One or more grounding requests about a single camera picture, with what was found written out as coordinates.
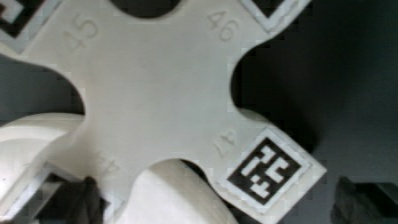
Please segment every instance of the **white plastic part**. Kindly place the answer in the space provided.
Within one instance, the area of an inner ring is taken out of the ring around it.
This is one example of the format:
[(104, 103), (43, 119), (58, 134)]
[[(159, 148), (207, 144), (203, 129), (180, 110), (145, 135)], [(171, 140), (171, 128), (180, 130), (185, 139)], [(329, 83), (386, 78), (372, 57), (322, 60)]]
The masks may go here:
[(130, 212), (143, 171), (169, 159), (198, 164), (219, 195), (267, 224), (326, 173), (278, 127), (233, 106), (237, 63), (283, 31), (308, 0), (285, 0), (267, 19), (249, 3), (184, 0), (166, 16), (139, 19), (109, 0), (65, 0), (20, 51), (0, 33), (0, 52), (66, 76), (88, 111), (27, 169), (38, 173), (50, 162), (75, 177), (97, 178), (104, 194), (123, 201), (113, 220)]
[[(6, 214), (0, 216), (0, 221), (10, 220), (20, 212), (50, 173), (77, 181), (58, 172), (52, 166), (47, 166), (40, 175), (33, 173), (34, 181), (27, 185), (18, 184), (22, 173), (29, 172), (27, 164), (33, 163), (45, 145), (77, 128), (81, 121), (79, 115), (42, 114), (20, 119), (0, 128), (0, 198), (13, 202), (8, 209), (0, 208)], [(129, 201), (127, 211), (130, 212), (123, 213), (118, 224), (161, 222), (237, 224), (210, 186), (178, 160), (164, 161), (143, 172)]]

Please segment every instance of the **black surface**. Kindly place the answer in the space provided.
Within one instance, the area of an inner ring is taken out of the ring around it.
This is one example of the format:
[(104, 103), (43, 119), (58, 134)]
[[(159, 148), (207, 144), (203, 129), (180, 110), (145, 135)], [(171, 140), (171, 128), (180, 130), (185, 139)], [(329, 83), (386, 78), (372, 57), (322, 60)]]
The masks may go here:
[(97, 181), (65, 183), (38, 215), (42, 224), (104, 224), (106, 201)]

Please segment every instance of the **black object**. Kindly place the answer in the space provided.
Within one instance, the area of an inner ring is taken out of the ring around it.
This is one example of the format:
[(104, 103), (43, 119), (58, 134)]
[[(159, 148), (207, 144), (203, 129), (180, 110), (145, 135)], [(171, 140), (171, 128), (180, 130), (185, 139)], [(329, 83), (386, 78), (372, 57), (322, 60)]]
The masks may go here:
[(97, 181), (65, 183), (38, 215), (42, 224), (102, 224), (106, 200)]
[(333, 208), (335, 224), (398, 223), (398, 187), (392, 183), (354, 184), (340, 179), (336, 204)]

